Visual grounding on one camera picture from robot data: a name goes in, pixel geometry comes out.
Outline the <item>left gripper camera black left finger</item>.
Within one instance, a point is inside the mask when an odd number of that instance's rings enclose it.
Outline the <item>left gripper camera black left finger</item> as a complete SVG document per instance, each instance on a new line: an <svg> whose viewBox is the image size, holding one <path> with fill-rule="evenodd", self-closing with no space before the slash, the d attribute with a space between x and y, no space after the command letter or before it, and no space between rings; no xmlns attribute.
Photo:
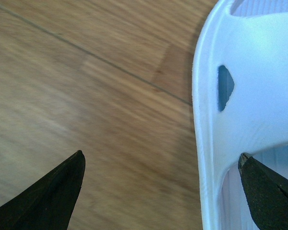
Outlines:
<svg viewBox="0 0 288 230"><path fill-rule="evenodd" d="M65 230L82 188L85 156L75 152L0 207L0 230Z"/></svg>

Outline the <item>left gripper camera black right finger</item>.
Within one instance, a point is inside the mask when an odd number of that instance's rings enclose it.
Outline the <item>left gripper camera black right finger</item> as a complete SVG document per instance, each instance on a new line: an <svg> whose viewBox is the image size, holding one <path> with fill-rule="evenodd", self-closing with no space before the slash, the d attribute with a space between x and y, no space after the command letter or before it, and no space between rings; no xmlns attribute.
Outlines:
<svg viewBox="0 0 288 230"><path fill-rule="evenodd" d="M247 153L240 155L238 170L256 226L261 230L288 230L288 179Z"/></svg>

